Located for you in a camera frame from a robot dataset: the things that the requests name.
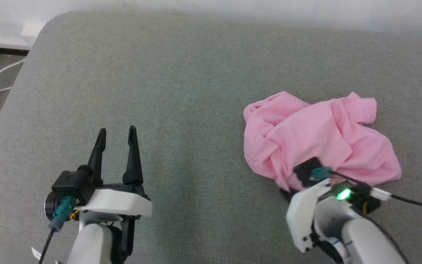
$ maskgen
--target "gray couch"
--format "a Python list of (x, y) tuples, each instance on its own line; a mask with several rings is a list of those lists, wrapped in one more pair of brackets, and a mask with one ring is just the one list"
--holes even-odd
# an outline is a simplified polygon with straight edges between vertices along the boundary
[[(137, 222), (128, 263), (330, 263), (299, 253), (288, 204), (243, 157), (244, 107), (280, 91), (307, 102), (375, 97), (371, 126), (393, 143), (403, 178), (382, 188), (422, 201), (422, 37), (76, 12), (40, 32), (0, 114), (0, 263), (36, 263), (42, 204), (107, 129), (105, 182), (121, 182), (138, 129), (153, 216)], [(373, 216), (422, 263), (422, 208), (391, 201)], [(47, 263), (65, 262), (73, 222)]]

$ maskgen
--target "white label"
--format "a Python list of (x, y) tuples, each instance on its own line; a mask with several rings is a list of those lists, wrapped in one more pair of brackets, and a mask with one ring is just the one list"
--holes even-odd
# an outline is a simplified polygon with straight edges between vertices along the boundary
[(34, 254), (34, 257), (38, 260), (40, 260), (40, 257), (42, 257), (42, 254), (40, 254), (40, 252), (36, 251), (33, 247), (32, 247), (32, 254)]

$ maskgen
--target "pink t-shirt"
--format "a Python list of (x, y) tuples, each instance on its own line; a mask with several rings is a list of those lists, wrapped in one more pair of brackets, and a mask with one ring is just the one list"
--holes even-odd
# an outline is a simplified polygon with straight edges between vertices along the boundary
[(245, 159), (286, 191), (303, 189), (293, 167), (311, 157), (371, 185), (399, 179), (391, 142), (363, 125), (374, 122), (376, 111), (374, 98), (354, 92), (313, 105), (279, 92), (245, 107)]

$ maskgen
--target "black cable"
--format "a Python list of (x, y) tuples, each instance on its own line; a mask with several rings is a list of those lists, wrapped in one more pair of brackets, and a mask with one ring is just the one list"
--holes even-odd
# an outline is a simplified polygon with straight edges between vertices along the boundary
[(38, 261), (38, 264), (43, 263), (43, 259), (45, 258), (45, 254), (47, 253), (48, 245), (50, 244), (50, 241), (52, 240), (52, 236), (55, 233), (55, 229), (52, 228), (50, 231), (50, 234), (48, 235), (47, 242), (45, 242), (45, 247), (43, 247), (42, 255), (40, 255), (40, 261)]
[(334, 174), (334, 175), (338, 175), (338, 176), (340, 176), (340, 177), (342, 177), (344, 179), (350, 180), (350, 181), (352, 181), (352, 182), (354, 182), (354, 183), (356, 183), (356, 184), (358, 184), (358, 185), (360, 185), (362, 187), (369, 188), (369, 189), (372, 188), (372, 186), (370, 186), (369, 184), (367, 184), (365, 182), (361, 182), (360, 180), (353, 179), (353, 178), (348, 177), (348, 176), (346, 176), (344, 174), (341, 174), (339, 172), (334, 172), (334, 171), (331, 171), (331, 170), (328, 171), (328, 172), (330, 172), (331, 174)]
[[(350, 181), (352, 181), (352, 182), (354, 182), (354, 183), (358, 184), (359, 186), (362, 186), (362, 187), (368, 188), (368, 189), (369, 189), (369, 191), (370, 191), (370, 189), (372, 189), (372, 186), (370, 186), (369, 184), (367, 184), (367, 183), (365, 183), (365, 182), (361, 182), (360, 180), (353, 179), (353, 178), (348, 177), (348, 176), (346, 176), (346, 175), (344, 175), (344, 174), (341, 174), (341, 173), (339, 173), (339, 172), (334, 172), (334, 171), (331, 171), (331, 170), (330, 170), (329, 172), (330, 172), (331, 174), (338, 175), (338, 176), (340, 176), (340, 177), (342, 177), (342, 178), (344, 178), (344, 179), (350, 180)], [(415, 201), (415, 200), (413, 200), (413, 199), (408, 199), (408, 198), (405, 198), (405, 197), (400, 197), (400, 196), (398, 196), (398, 195), (396, 195), (396, 194), (392, 194), (392, 195), (391, 195), (391, 197), (392, 197), (393, 199), (397, 199), (397, 200), (402, 201), (402, 202), (408, 202), (409, 204), (415, 204), (415, 205), (422, 206), (422, 202), (418, 202), (418, 201)]]
[(399, 197), (396, 194), (392, 194), (392, 198), (397, 199), (397, 200), (402, 201), (402, 202), (408, 202), (409, 204), (416, 204), (416, 205), (422, 206), (422, 202), (418, 202), (418, 201), (415, 201), (413, 199), (408, 199), (408, 198), (405, 198), (405, 197)]
[(400, 246), (398, 245), (398, 243), (387, 232), (387, 230), (385, 230), (379, 223), (377, 223), (374, 219), (370, 218), (369, 216), (364, 215), (364, 217), (365, 217), (365, 219), (368, 219), (369, 221), (371, 221), (378, 229), (380, 229), (380, 231), (382, 233), (384, 233), (384, 235), (390, 240), (390, 242), (392, 242), (393, 246), (397, 250), (398, 254), (400, 254), (400, 257), (403, 259), (403, 261), (405, 262), (405, 264), (410, 264), (410, 262), (407, 259), (407, 256), (405, 256), (405, 254), (403, 253), (403, 251), (400, 249)]

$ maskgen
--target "cable connector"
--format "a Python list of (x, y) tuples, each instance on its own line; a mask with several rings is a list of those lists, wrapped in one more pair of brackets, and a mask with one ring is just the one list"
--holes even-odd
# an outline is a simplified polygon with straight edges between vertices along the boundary
[(55, 231), (60, 232), (64, 222), (69, 217), (69, 215), (74, 211), (76, 202), (73, 197), (64, 197), (56, 211), (53, 213), (53, 219), (48, 225), (50, 229), (55, 229)]
[(310, 179), (319, 181), (324, 180), (326, 178), (330, 178), (332, 177), (332, 174), (330, 173), (331, 170), (332, 169), (330, 167), (319, 167), (316, 169), (312, 169), (312, 171), (310, 172)]
[(384, 190), (381, 190), (381, 189), (375, 188), (375, 187), (372, 187), (370, 189), (369, 195), (371, 197), (374, 197), (374, 198), (377, 198), (377, 199), (381, 199), (384, 202), (385, 201), (388, 201), (392, 197), (392, 194), (390, 192), (386, 192)]

